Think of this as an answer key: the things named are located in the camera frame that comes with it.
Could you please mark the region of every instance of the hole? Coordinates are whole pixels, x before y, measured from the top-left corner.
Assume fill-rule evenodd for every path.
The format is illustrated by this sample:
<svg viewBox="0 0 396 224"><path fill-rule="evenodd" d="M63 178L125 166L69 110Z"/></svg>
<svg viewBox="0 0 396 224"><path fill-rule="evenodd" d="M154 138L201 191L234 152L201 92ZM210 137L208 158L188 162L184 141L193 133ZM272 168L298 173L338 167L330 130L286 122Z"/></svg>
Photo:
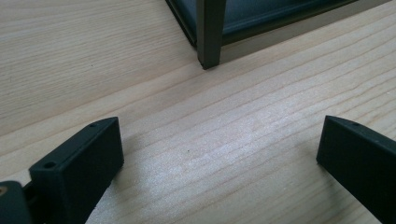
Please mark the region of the hole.
<svg viewBox="0 0 396 224"><path fill-rule="evenodd" d="M6 186L0 186L0 196L3 196L7 192Z"/></svg>
<svg viewBox="0 0 396 224"><path fill-rule="evenodd" d="M54 161L49 161L46 164L44 164L44 168L46 168L46 169L50 169L54 166L56 166L56 163Z"/></svg>

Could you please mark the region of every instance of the black metal leg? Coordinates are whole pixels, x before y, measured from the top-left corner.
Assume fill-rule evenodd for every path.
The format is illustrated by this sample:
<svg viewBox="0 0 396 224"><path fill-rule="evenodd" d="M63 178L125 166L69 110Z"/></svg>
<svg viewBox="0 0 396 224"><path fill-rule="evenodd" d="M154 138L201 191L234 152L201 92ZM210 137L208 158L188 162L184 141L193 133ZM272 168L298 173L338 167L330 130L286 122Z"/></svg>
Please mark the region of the black metal leg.
<svg viewBox="0 0 396 224"><path fill-rule="evenodd" d="M204 69L219 64L226 0L197 0L197 51Z"/></svg>

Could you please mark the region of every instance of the light wood tabletop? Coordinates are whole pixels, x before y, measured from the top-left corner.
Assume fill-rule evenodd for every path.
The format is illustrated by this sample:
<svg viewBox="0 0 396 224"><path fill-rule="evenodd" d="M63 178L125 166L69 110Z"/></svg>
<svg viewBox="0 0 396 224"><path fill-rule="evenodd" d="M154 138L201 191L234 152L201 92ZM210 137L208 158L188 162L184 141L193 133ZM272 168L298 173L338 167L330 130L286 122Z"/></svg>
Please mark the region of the light wood tabletop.
<svg viewBox="0 0 396 224"><path fill-rule="evenodd" d="M205 71L163 0L0 0L0 180L117 116L88 223L378 223L316 155L325 115L396 138L395 38L391 1Z"/></svg>

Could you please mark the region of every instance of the wood grain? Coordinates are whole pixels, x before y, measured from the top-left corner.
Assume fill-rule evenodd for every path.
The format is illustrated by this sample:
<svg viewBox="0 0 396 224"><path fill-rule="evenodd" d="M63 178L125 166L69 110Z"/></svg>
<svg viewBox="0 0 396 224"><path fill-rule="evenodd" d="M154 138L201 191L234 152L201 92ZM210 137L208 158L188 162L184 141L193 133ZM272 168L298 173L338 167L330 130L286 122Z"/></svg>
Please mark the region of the wood grain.
<svg viewBox="0 0 396 224"><path fill-rule="evenodd" d="M325 115L396 138L395 12L204 71L164 1L0 0L0 180L118 116L125 165L88 223L378 223L315 157Z"/></svg>

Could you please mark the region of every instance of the wooden surface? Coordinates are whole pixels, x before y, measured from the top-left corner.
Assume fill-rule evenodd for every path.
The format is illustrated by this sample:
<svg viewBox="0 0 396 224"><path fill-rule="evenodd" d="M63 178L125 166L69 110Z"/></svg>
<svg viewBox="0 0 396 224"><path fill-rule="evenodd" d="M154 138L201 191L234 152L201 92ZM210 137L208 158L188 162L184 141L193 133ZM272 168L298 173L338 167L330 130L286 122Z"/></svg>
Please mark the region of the wooden surface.
<svg viewBox="0 0 396 224"><path fill-rule="evenodd" d="M204 71L165 1L0 0L0 180L118 116L88 223L377 223L315 157L325 115L396 138L395 24L391 1Z"/></svg>

